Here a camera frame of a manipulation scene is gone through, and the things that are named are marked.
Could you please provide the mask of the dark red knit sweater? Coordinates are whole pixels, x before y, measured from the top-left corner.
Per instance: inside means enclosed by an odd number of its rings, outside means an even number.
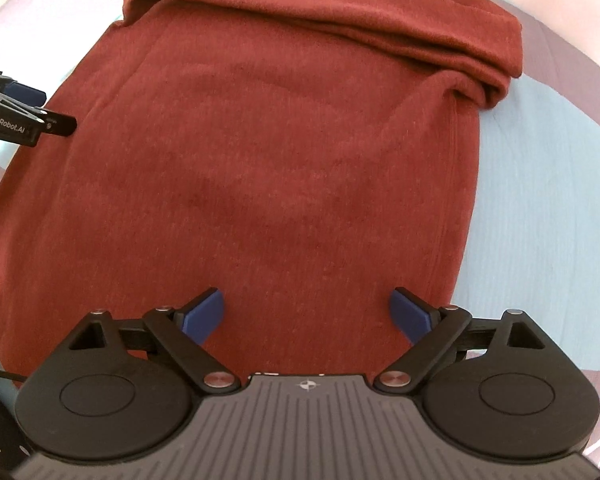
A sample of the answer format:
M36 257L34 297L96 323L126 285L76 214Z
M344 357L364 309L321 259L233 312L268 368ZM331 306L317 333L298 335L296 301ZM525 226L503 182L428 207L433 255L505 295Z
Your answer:
M238 376L378 374L390 292L451 300L479 114L521 71L490 0L124 0L50 101L76 132L0 184L0 361L215 287Z

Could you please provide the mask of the blue grey patterned bedsheet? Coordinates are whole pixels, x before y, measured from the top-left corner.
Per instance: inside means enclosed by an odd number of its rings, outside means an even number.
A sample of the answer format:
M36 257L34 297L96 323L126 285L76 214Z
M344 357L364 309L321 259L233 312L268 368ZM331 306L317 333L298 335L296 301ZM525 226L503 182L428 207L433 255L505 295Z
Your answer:
M105 0L17 0L0 13L0 68L53 96L108 28ZM479 114L478 176L451 299L531 310L600 367L600 127L521 74Z

